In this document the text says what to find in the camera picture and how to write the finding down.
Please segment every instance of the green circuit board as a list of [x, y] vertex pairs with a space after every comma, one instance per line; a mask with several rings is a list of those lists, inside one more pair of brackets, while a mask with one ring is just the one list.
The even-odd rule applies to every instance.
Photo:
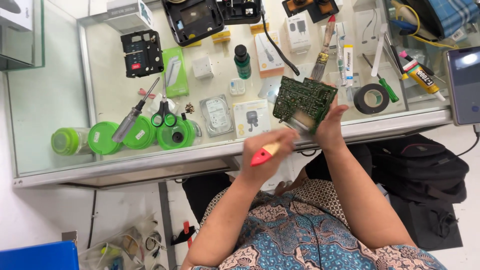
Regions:
[[303, 83], [283, 76], [278, 97], [275, 101], [273, 116], [281, 122], [288, 122], [297, 110], [308, 114], [315, 121], [310, 129], [315, 134], [323, 121], [338, 89], [305, 78]]

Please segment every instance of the smartphone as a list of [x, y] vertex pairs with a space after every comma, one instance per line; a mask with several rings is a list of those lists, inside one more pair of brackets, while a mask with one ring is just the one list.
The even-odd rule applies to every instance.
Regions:
[[449, 50], [444, 60], [454, 124], [480, 123], [480, 47]]

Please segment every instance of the black bottle cap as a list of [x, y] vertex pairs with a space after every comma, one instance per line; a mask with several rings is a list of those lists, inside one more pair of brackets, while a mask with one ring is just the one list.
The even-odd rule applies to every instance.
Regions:
[[245, 47], [242, 44], [235, 47], [235, 58], [238, 61], [243, 62], [243, 61], [247, 60], [247, 55], [248, 55], [247, 54], [247, 47]]
[[177, 144], [181, 143], [183, 141], [183, 134], [180, 132], [175, 132], [172, 135], [172, 141]]

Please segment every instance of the black electrical tape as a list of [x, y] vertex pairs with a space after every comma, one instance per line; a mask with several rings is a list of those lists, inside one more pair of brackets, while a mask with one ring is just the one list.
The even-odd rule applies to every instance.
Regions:
[[[377, 97], [377, 104], [374, 107], [365, 102], [365, 96], [370, 91], [372, 91], [372, 94]], [[387, 108], [389, 102], [390, 98], [388, 97], [387, 89], [379, 84], [365, 85], [358, 90], [353, 97], [353, 104], [355, 104], [357, 110], [363, 114], [375, 114], [382, 112]]]

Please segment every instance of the hand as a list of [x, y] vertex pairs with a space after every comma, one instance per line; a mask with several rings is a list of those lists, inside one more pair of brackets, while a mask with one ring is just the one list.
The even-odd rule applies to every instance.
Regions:
[[[241, 179], [241, 181], [248, 182], [249, 185], [260, 189], [268, 179], [275, 175], [280, 163], [292, 153], [295, 148], [293, 140], [298, 137], [296, 130], [284, 128], [246, 139], [243, 144], [243, 167], [235, 181]], [[274, 142], [280, 142], [281, 144], [278, 152], [264, 164], [250, 167], [253, 155], [264, 145]]]
[[325, 119], [320, 122], [314, 140], [323, 152], [331, 152], [346, 147], [343, 140], [340, 122], [347, 105], [338, 105], [338, 95], [335, 96]]

